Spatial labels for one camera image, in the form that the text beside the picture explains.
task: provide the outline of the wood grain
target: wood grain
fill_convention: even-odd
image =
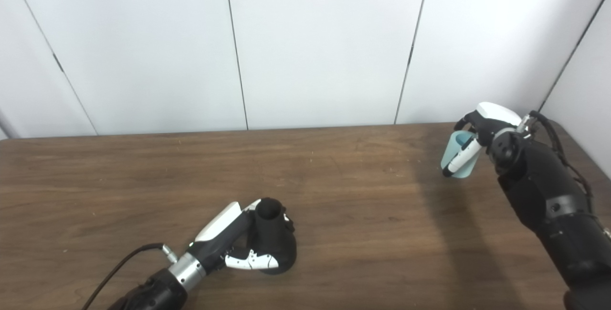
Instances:
[[[230,201],[275,197],[295,221],[283,275],[225,269],[186,309],[562,308],[565,286],[482,156],[445,179],[451,124],[3,140],[0,306],[79,309],[129,251],[181,253]],[[569,160],[611,224],[611,183],[563,130]],[[131,260],[105,309],[167,263]]]

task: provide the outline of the white wall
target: white wall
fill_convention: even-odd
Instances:
[[[397,123],[538,109],[600,0],[425,0]]]
[[[227,0],[27,0],[100,134],[246,129]]]
[[[23,0],[0,0],[0,122],[22,138],[95,134]]]
[[[392,124],[421,0],[231,0],[251,128]]]
[[[543,106],[611,176],[611,0],[605,0]]]
[[[523,114],[599,2],[27,0],[43,35],[24,0],[0,0],[0,123],[33,137],[454,121],[480,101]]]

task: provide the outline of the robotic arm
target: robotic arm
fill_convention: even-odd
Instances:
[[[271,198],[258,199],[243,210],[240,210],[240,204],[233,202],[197,234],[180,258],[167,245],[145,246],[147,249],[161,249],[172,265],[151,275],[144,284],[120,297],[109,310],[179,310],[185,304],[188,293],[205,276],[225,266],[259,269],[270,275],[288,271],[297,258],[297,244],[293,222],[284,211],[282,204]],[[233,247],[243,234],[247,234],[247,247]],[[83,310],[89,307],[114,272],[137,252],[130,254],[113,269]]]
[[[471,123],[476,138],[463,145],[443,174],[450,176],[467,162],[462,154],[469,151],[469,145],[486,147],[498,183],[513,210],[521,223],[537,235],[569,288],[565,307],[609,309],[611,235],[594,214],[590,187],[567,162],[556,132],[545,116],[533,111],[518,119],[517,114],[504,107],[491,103],[478,105],[454,128]],[[550,135],[551,148],[533,140],[532,125],[537,121]]]

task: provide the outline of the cable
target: cable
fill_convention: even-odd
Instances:
[[[113,277],[113,275],[115,275],[115,273],[117,271],[119,271],[119,269],[125,264],[125,262],[127,262],[132,257],[134,257],[136,254],[138,254],[138,253],[140,253],[142,251],[152,250],[152,249],[159,249],[159,250],[161,250],[162,247],[163,247],[163,243],[151,243],[150,245],[143,245],[142,247],[140,247],[140,248],[134,250],[133,252],[129,253],[128,256],[126,256],[123,260],[121,260],[121,262],[119,262],[115,266],[115,268],[113,268],[111,273],[108,273],[108,275],[104,278],[104,280],[102,282],[100,282],[100,285],[98,285],[98,288],[96,288],[94,290],[94,292],[91,293],[91,295],[89,296],[89,299],[87,299],[87,302],[85,303],[85,305],[83,305],[81,310],[87,310],[87,308],[89,308],[91,303],[94,301],[95,297],[98,295],[98,293],[100,293],[101,289],[104,288],[104,285]]]

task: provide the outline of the light blue cup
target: light blue cup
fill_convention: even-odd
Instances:
[[[443,153],[443,157],[441,158],[441,169],[443,169],[450,160],[458,153],[460,148],[469,140],[469,138],[475,136],[475,133],[469,131],[455,131],[450,136],[450,141],[448,142],[448,146],[445,148],[445,152]],[[473,156],[462,168],[458,169],[452,177],[457,179],[464,179],[465,177],[471,175],[471,171],[473,167],[475,167],[475,162],[477,162],[477,158],[480,156]]]

